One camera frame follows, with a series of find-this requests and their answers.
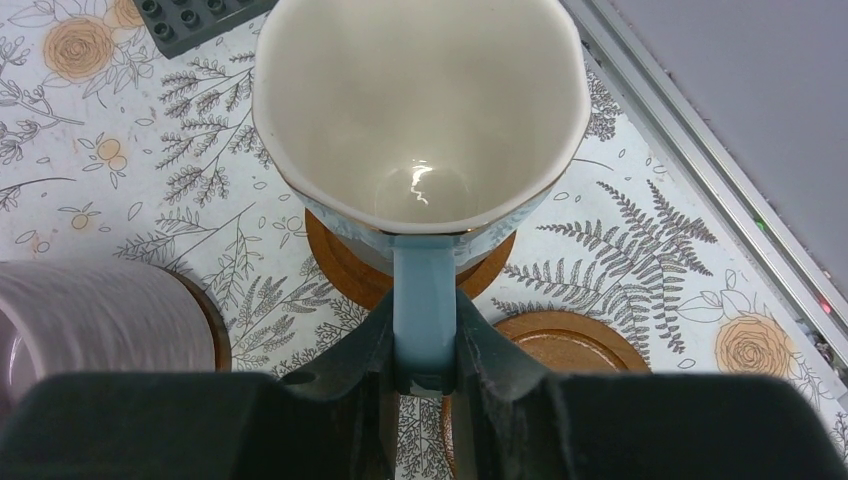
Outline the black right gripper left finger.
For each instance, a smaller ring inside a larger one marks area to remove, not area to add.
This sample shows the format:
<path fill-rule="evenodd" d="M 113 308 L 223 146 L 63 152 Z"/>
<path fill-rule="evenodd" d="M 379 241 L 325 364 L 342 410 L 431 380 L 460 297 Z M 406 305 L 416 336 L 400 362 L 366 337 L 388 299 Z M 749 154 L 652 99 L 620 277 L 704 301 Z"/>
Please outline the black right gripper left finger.
<path fill-rule="evenodd" d="M 38 383 L 1 431 L 5 479 L 390 479 L 392 306 L 300 368 L 79 373 Z"/>

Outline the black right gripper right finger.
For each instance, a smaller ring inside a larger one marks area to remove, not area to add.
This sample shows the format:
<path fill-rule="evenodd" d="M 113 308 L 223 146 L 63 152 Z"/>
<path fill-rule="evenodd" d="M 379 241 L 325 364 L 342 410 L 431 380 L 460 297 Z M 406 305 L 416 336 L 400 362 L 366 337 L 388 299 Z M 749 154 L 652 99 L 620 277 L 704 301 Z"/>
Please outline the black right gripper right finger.
<path fill-rule="evenodd" d="M 565 374 L 459 294 L 460 479 L 843 479 L 817 413 L 757 375 Z"/>

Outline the lilac mug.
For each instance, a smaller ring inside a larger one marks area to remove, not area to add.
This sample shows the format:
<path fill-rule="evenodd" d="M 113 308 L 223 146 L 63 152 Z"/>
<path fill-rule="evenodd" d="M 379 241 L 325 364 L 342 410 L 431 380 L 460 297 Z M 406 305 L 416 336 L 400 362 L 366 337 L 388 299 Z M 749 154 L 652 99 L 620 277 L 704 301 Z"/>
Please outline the lilac mug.
<path fill-rule="evenodd" d="M 207 320 L 166 269 L 125 260 L 1 264 L 1 417 L 67 372 L 213 371 Z"/>

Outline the light blue mug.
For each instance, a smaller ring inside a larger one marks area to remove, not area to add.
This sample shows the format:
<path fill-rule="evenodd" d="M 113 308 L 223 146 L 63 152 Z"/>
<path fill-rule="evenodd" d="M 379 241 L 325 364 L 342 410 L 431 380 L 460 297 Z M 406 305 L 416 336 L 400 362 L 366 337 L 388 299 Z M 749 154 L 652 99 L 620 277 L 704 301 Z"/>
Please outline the light blue mug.
<path fill-rule="evenodd" d="M 392 277 L 404 394 L 454 389 L 457 275 L 549 195 L 590 111 L 558 1 L 281 1 L 258 36 L 253 124 L 305 207 Z"/>

